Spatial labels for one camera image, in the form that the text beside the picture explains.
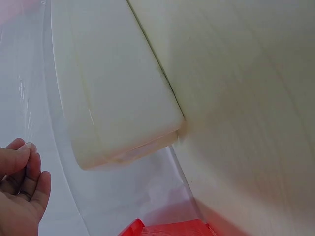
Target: white surface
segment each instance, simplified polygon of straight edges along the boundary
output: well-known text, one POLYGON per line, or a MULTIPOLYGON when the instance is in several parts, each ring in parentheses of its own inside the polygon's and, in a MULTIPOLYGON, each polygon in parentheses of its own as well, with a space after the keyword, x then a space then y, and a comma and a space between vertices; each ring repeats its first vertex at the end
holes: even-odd
POLYGON ((0 25, 0 146, 36 143, 52 192, 40 236, 114 236, 139 217, 146 224, 196 218, 169 148, 114 172, 77 165, 55 75, 50 4, 38 2, 0 25))
POLYGON ((227 236, 314 236, 314 1, 130 2, 188 122, 174 149, 204 216, 227 236))
POLYGON ((125 0, 52 1, 58 87, 83 169, 178 130, 183 122, 125 0))

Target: hand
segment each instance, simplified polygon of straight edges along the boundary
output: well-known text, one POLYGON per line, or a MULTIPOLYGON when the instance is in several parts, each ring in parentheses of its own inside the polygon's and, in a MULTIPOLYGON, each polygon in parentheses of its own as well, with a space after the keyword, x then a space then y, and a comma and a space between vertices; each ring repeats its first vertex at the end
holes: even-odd
POLYGON ((0 148, 0 236, 36 236, 46 210, 49 172, 40 171, 34 144, 16 139, 0 148))

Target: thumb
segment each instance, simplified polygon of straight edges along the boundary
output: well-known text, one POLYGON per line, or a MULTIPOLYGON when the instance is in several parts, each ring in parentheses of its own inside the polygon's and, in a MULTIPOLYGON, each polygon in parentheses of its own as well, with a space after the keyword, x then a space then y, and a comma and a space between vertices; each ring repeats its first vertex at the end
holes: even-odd
POLYGON ((10 175, 23 169, 30 157, 30 149, 23 145, 18 150, 0 148, 0 175, 10 175))

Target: white foam block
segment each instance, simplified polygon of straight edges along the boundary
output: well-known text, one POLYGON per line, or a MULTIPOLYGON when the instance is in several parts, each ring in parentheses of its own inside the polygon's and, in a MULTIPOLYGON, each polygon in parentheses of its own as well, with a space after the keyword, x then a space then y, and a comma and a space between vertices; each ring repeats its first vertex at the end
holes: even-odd
POLYGON ((53 1, 52 31, 81 168, 130 161, 176 139, 182 113, 126 1, 53 1))

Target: fingernail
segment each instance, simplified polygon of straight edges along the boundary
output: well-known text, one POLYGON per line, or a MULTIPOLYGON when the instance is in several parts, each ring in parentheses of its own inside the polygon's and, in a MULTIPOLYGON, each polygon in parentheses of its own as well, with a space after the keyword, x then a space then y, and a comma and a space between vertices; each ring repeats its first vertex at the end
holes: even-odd
POLYGON ((25 146, 27 146, 31 152, 37 152, 37 147, 35 144, 31 143, 31 142, 27 142, 26 144, 24 144, 25 146))
POLYGON ((27 150, 30 150, 30 148, 26 144, 24 144, 18 149, 18 151, 23 152, 23 153, 26 152, 27 150))
POLYGON ((26 146, 26 147, 28 147, 28 148, 30 148, 30 147, 31 147, 31 145, 32 145, 32 143, 31 143, 31 142, 27 142, 26 144, 24 144, 24 146, 26 146))

